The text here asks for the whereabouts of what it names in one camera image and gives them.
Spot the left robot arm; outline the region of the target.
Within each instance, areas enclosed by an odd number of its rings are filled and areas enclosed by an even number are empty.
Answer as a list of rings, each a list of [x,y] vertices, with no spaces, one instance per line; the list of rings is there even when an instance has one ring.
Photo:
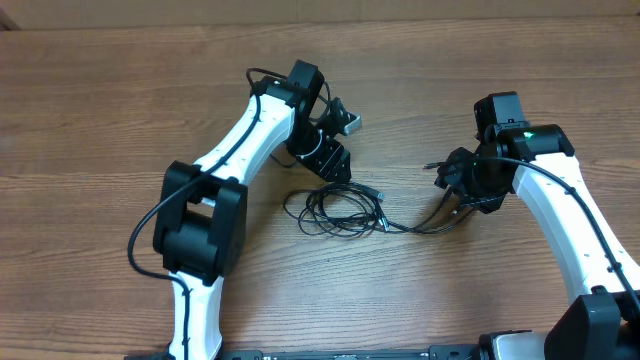
[[[175,296],[174,336],[163,358],[218,357],[222,286],[246,237],[248,186],[279,145],[324,181],[350,181],[350,153],[335,137],[361,120],[336,101],[325,119],[313,122],[324,84],[318,67],[302,60],[286,76],[265,72],[252,84],[242,117],[213,150],[166,170],[153,235]]]

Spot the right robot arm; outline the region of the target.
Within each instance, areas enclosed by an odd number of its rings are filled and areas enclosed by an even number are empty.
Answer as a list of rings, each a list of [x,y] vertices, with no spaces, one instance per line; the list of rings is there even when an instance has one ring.
[[[569,306],[547,333],[508,330],[457,347],[462,359],[636,359],[639,265],[591,196],[575,149],[555,124],[533,126],[515,92],[474,106],[478,147],[434,164],[436,186],[489,214],[520,198],[560,268]]]

